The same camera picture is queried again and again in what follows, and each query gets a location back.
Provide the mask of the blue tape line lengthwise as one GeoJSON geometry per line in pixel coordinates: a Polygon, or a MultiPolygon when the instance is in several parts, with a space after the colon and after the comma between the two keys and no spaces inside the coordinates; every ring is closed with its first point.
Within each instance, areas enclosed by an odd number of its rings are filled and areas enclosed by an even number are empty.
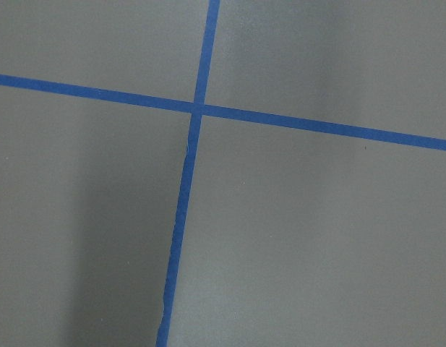
{"type": "Polygon", "coordinates": [[[179,196],[176,206],[175,221],[166,271],[166,281],[163,292],[163,314],[160,325],[158,327],[158,333],[155,342],[156,346],[166,346],[168,343],[168,334],[171,326],[171,315],[173,311],[173,301],[179,274],[181,247],[184,239],[184,229],[189,207],[189,197],[192,188],[194,165],[197,157],[197,147],[200,138],[202,108],[205,105],[219,9],[219,1],[209,2],[205,22],[205,31],[202,39],[196,85],[194,89],[192,112],[189,122],[186,155],[181,173],[179,196]]]}

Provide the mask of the blue tape line crosswise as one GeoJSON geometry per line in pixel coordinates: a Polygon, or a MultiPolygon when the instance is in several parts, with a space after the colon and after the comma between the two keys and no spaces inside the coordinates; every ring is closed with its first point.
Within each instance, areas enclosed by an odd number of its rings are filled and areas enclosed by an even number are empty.
{"type": "Polygon", "coordinates": [[[223,119],[247,121],[257,124],[265,124],[265,125],[285,127],[291,129],[301,129],[310,132],[335,134],[346,137],[360,138],[364,140],[388,142],[399,145],[409,145],[413,147],[423,147],[446,152],[446,140],[435,137],[425,137],[415,134],[391,132],[381,129],[357,127],[347,124],[337,124],[326,121],[317,121],[313,119],[281,116],[273,113],[247,111],[237,108],[227,108],[223,106],[214,106],[206,104],[198,105],[196,103],[183,100],[159,98],[149,95],[125,93],[115,90],[105,90],[94,87],[70,85],[70,84],[51,82],[45,80],[35,80],[35,79],[15,77],[5,74],[0,74],[0,85],[5,87],[15,87],[19,89],[37,90],[45,93],[69,95],[79,98],[104,100],[108,102],[122,103],[133,106],[157,108],[167,111],[178,111],[183,113],[191,113],[193,111],[199,111],[205,116],[213,116],[223,119]]]}

